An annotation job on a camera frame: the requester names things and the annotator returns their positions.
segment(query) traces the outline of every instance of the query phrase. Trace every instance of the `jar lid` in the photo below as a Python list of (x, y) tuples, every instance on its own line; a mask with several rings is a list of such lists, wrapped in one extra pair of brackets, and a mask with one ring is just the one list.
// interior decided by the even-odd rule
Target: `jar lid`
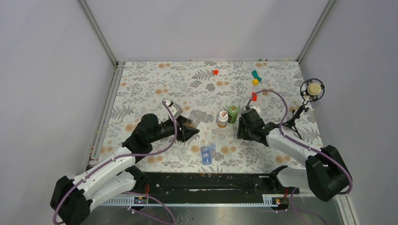
[(231, 105), (228, 108), (228, 111), (229, 111), (230, 115), (236, 115), (239, 113), (239, 108), (236, 105)]
[(219, 116), (220, 118), (222, 118), (222, 119), (225, 119), (225, 118), (228, 118), (228, 113), (227, 113), (227, 111), (222, 110), (222, 111), (220, 112), (220, 114), (218, 114), (218, 116)]

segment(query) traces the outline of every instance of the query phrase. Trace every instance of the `jar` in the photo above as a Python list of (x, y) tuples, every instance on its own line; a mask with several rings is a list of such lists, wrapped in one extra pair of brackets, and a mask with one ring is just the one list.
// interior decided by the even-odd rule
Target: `jar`
[(236, 122), (238, 113), (239, 113), (239, 108), (236, 105), (231, 105), (228, 108), (228, 123), (234, 124)]
[(218, 114), (217, 125), (221, 128), (224, 128), (227, 126), (227, 124), (228, 124), (228, 112), (223, 110)]

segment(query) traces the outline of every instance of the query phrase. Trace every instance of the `floral tablecloth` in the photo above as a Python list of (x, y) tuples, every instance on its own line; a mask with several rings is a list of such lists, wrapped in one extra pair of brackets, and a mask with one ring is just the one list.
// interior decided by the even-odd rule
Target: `floral tablecloth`
[[(212, 73), (215, 69), (219, 70), (217, 76)], [(257, 70), (262, 78), (257, 86), (252, 84), (253, 70)], [(121, 146), (144, 114), (154, 113), (159, 120), (165, 120), (168, 115), (161, 101), (169, 99), (184, 109), (183, 116), (189, 117), (191, 113), (199, 116), (200, 132), (185, 143), (175, 143), (158, 156), (144, 158), (137, 164), (141, 170), (268, 173), (281, 165), (301, 168), (302, 165), (279, 150), (237, 139), (238, 122), (219, 128), (216, 117), (220, 110), (226, 110), (230, 105), (243, 110), (254, 91), (274, 89), (285, 97), (290, 118), (291, 111), (302, 102), (299, 96), (302, 82), (298, 63), (289, 61), (125, 62), (99, 161)], [(282, 101), (273, 93), (258, 95), (252, 105), (260, 107), (260, 116), (265, 123), (279, 123), (284, 113)], [(296, 124), (305, 141), (321, 146), (312, 110), (302, 114)], [(153, 143), (153, 151), (162, 150), (170, 141), (171, 138), (165, 138)], [(216, 144), (213, 162), (203, 165), (200, 147), (212, 143)]]

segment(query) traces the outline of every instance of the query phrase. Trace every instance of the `black tripod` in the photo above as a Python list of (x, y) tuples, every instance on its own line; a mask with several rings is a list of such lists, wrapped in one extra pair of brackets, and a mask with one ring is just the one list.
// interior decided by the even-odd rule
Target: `black tripod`
[(303, 111), (307, 112), (308, 109), (309, 109), (309, 108), (306, 107), (305, 105), (301, 105), (300, 108), (297, 110), (296, 113), (294, 113), (295, 110), (293, 110), (293, 116), (292, 116), (292, 118), (291, 118), (290, 120), (288, 120), (288, 121), (286, 121), (285, 123), (282, 124), (282, 125), (284, 125), (285, 127), (287, 127), (287, 128), (289, 128), (289, 129), (291, 129), (292, 131), (294, 131), (294, 132), (298, 135), (298, 137), (299, 137), (301, 140), (302, 140), (303, 138), (301, 138), (301, 135), (300, 135), (299, 131), (298, 131), (297, 128), (296, 128), (296, 122), (295, 122), (295, 120), (296, 120), (296, 119), (300, 119), (300, 114), (301, 114)]

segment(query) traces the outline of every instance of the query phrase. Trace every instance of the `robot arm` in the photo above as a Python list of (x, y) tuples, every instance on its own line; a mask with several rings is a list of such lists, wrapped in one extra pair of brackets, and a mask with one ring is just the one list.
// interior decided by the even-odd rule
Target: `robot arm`
[[(182, 110), (179, 105), (166, 101), (166, 106), (176, 118), (176, 140), (185, 142), (199, 132), (198, 129), (186, 126), (189, 120), (181, 116)], [(65, 194), (83, 179), (84, 182), (68, 195), (58, 211), (58, 216), (64, 223), (82, 223), (97, 206), (120, 193), (132, 190), (136, 181), (145, 176), (134, 166), (145, 155), (123, 155), (148, 154), (152, 151), (152, 142), (174, 134), (175, 127), (171, 119), (159, 123), (156, 115), (144, 115), (131, 136), (111, 156), (73, 179), (66, 176), (60, 178), (55, 185), (50, 206), (56, 210)]]
[[(281, 150), (305, 167), (305, 169), (288, 167), (281, 170), (277, 169), (277, 179), (282, 186), (311, 190), (319, 199), (326, 202), (349, 185), (346, 175), (336, 165), (322, 155), (304, 149), (297, 143), (285, 138), (278, 128), (279, 125), (272, 122), (265, 124), (255, 109), (248, 109), (242, 112), (239, 118), (237, 138), (253, 140)], [(304, 142), (297, 138), (293, 139), (297, 142)], [(347, 170), (335, 147), (328, 145), (321, 148), (321, 152), (337, 161)]]

